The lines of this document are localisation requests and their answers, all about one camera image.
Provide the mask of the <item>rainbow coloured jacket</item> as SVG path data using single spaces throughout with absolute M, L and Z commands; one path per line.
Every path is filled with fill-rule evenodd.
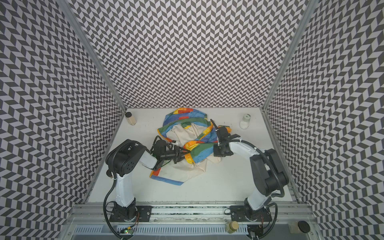
M 221 157 L 214 156 L 214 145 L 218 142 L 216 128 L 207 114 L 190 108 L 179 108 L 165 116 L 159 136 L 188 153 L 177 163 L 174 157 L 150 178 L 168 184 L 181 186 L 183 183 L 206 172 L 207 163 L 218 164 Z

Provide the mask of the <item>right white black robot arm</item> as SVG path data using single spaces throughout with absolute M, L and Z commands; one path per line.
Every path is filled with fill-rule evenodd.
M 244 215 L 249 221 L 263 217 L 275 198 L 285 196 L 284 187 L 289 183 L 288 174 L 279 154 L 274 149 L 262 150 L 240 135 L 230 134 L 224 126 L 214 126 L 218 142 L 214 144 L 215 157 L 234 154 L 250 161 L 255 188 L 244 201 Z

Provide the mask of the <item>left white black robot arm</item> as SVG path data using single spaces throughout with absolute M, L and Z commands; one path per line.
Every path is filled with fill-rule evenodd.
M 112 150 L 106 158 L 108 176 L 114 180 L 111 190 L 116 191 L 111 211 L 107 210 L 107 199 L 109 191 L 103 203 L 103 211 L 110 213 L 110 222 L 148 222 L 151 216 L 152 207 L 144 206 L 140 209 L 136 206 L 136 198 L 133 193 L 133 170 L 138 164 L 157 171 L 169 162 L 177 164 L 182 161 L 191 151 L 179 147 L 175 141 L 170 143 L 155 137 L 150 149 L 134 140 L 125 140 L 118 147 Z

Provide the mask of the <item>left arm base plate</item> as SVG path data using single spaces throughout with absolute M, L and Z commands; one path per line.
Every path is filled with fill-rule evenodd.
M 152 206 L 113 207 L 109 221 L 113 223 L 149 222 L 152 209 Z

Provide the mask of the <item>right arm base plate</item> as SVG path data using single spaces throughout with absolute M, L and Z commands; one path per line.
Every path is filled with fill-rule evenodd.
M 266 208 L 252 210 L 245 206 L 230 206 L 232 221 L 237 222 L 271 222 L 273 220 L 270 211 Z

